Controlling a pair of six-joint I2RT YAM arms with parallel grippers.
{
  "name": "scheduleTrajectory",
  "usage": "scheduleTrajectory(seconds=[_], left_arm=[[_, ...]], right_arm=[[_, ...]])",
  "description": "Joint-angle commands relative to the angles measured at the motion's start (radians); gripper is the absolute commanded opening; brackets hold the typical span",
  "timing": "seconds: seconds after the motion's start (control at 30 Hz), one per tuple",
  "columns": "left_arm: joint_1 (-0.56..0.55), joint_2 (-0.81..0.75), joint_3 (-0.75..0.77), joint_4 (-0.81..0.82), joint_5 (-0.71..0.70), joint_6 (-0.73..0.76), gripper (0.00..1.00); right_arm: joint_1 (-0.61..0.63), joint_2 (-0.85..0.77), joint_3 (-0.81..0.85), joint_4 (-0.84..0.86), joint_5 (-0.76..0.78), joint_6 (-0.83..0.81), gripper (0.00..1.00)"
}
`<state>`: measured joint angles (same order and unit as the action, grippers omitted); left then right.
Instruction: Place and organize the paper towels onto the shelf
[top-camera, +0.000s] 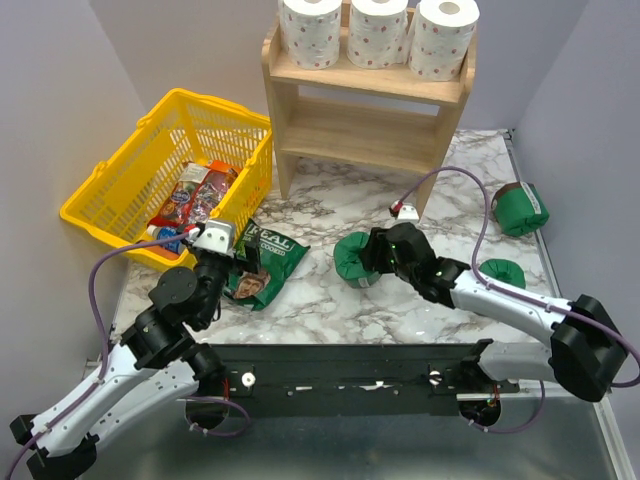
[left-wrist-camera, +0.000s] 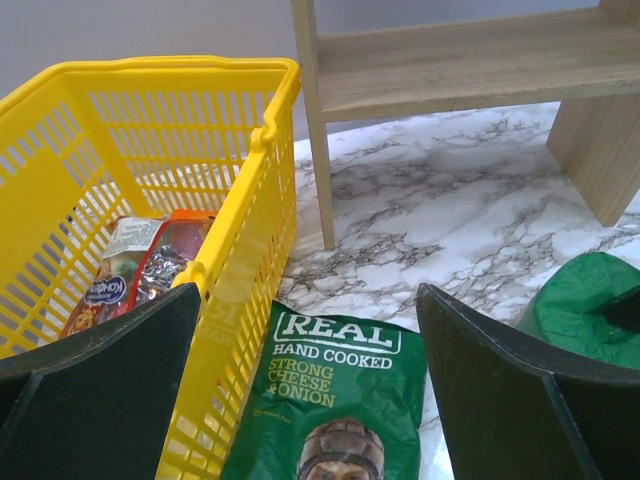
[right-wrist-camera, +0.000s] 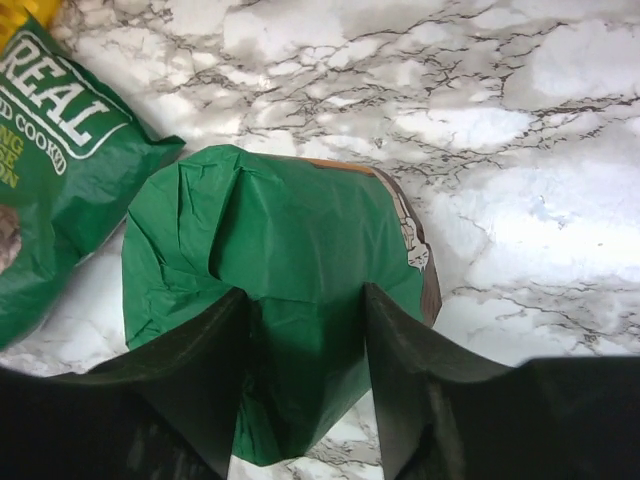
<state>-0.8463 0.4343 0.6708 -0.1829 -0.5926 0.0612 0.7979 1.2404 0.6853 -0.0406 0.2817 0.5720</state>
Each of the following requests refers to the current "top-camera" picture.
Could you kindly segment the green roll brown end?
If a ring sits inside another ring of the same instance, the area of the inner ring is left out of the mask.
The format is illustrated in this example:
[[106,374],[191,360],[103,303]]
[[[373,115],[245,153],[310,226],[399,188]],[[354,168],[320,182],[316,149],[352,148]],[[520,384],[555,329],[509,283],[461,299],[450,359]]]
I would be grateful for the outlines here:
[[381,277],[379,273],[366,270],[360,259],[360,253],[368,240],[368,233],[352,232],[340,239],[333,250],[337,275],[354,289],[369,288]]

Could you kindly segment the floral paper towel roll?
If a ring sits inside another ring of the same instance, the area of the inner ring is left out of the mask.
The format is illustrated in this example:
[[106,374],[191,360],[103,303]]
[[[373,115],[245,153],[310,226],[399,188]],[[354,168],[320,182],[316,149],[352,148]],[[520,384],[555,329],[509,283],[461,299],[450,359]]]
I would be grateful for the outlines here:
[[480,11],[475,1],[421,1],[410,33],[410,70],[421,80],[445,82],[460,72]]
[[353,0],[349,11],[347,56],[363,69],[405,64],[409,49],[408,1]]
[[278,2],[283,50],[297,67],[320,70],[339,59],[340,0]]

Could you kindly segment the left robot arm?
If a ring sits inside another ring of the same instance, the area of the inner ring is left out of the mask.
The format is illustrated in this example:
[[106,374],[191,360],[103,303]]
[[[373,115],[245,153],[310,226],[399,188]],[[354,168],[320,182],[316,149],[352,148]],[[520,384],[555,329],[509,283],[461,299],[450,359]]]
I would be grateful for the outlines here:
[[137,386],[176,361],[188,367],[187,382],[201,395],[214,393],[226,371],[215,350],[196,342],[192,332],[218,320],[220,299],[231,274],[257,272],[256,242],[234,251],[234,239],[218,226],[195,228],[177,240],[196,258],[193,267],[164,272],[140,313],[115,346],[103,344],[100,366],[63,400],[36,416],[19,416],[11,431],[23,451],[33,454],[27,467],[35,479],[75,479],[97,457],[101,437],[92,433],[107,414]]

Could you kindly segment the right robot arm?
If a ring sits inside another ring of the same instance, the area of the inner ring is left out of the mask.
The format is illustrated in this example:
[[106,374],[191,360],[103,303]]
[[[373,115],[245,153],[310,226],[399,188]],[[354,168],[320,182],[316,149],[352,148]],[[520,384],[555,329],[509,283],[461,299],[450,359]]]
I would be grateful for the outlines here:
[[359,254],[368,272],[393,274],[425,300],[504,323],[537,340],[492,341],[460,367],[460,379],[480,392],[495,380],[555,382],[575,397],[600,401],[630,353],[608,314],[593,298],[567,301],[532,293],[434,253],[411,223],[374,228]]

